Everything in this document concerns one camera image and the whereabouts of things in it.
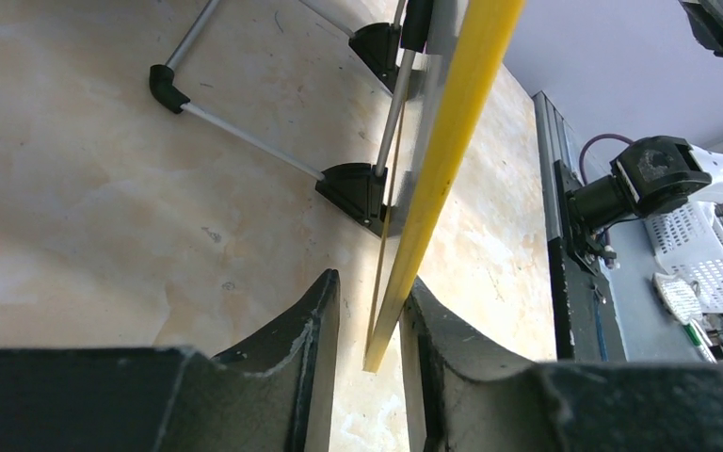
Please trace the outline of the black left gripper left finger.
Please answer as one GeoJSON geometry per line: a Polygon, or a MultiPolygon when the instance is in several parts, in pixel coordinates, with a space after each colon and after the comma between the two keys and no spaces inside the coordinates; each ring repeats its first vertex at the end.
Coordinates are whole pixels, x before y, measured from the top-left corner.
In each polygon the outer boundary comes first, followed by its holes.
{"type": "Polygon", "coordinates": [[[0,348],[0,451],[325,451],[340,277],[215,356],[0,348]]]}

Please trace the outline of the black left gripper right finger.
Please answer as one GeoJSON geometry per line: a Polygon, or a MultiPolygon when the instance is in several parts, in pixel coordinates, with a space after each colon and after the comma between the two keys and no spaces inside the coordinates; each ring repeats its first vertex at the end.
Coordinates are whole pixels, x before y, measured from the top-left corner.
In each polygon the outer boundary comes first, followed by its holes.
{"type": "Polygon", "coordinates": [[[533,362],[423,282],[400,334],[414,451],[723,451],[723,363],[533,362]]]}

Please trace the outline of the yellow framed whiteboard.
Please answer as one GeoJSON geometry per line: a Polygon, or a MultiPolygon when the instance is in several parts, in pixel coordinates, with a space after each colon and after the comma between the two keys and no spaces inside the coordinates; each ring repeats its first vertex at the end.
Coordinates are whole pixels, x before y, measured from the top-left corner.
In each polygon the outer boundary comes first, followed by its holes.
{"type": "Polygon", "coordinates": [[[394,265],[378,315],[369,322],[365,372],[380,368],[523,6],[523,1],[468,3],[394,265]]]}

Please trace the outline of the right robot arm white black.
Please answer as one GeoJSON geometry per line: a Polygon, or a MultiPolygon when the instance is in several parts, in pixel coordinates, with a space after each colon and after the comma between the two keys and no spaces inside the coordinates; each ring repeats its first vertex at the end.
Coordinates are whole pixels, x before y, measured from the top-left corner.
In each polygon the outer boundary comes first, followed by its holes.
{"type": "MultiPolygon", "coordinates": [[[[683,1],[681,6],[696,41],[723,58],[723,1],[683,1]]],[[[610,169],[563,196],[573,220],[590,231],[624,218],[667,214],[690,201],[723,203],[723,153],[681,137],[631,141],[610,169]]]]}

